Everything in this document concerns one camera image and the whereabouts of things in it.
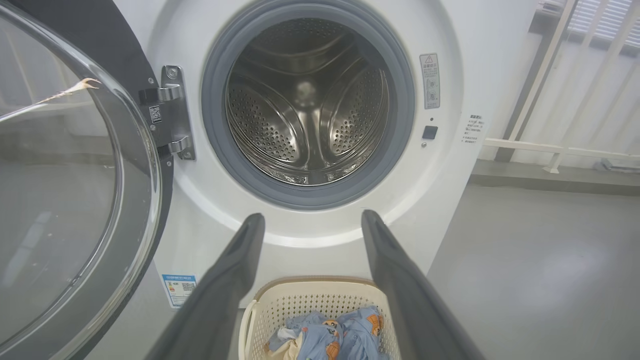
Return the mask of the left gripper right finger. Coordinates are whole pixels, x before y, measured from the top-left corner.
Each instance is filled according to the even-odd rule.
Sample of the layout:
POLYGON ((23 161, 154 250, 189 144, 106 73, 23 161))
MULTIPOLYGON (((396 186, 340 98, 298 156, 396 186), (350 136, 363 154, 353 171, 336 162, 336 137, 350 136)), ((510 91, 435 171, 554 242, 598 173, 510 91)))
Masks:
POLYGON ((402 359, 484 359, 381 216, 364 210, 361 229, 372 279, 387 298, 402 359))

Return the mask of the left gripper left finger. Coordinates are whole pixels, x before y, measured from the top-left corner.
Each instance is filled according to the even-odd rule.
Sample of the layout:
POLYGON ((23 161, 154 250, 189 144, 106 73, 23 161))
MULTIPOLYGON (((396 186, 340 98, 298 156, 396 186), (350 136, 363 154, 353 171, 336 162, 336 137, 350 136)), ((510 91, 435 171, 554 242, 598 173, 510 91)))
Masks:
POLYGON ((147 360, 226 360, 238 305, 253 287, 266 221, 250 214, 163 330, 147 360))

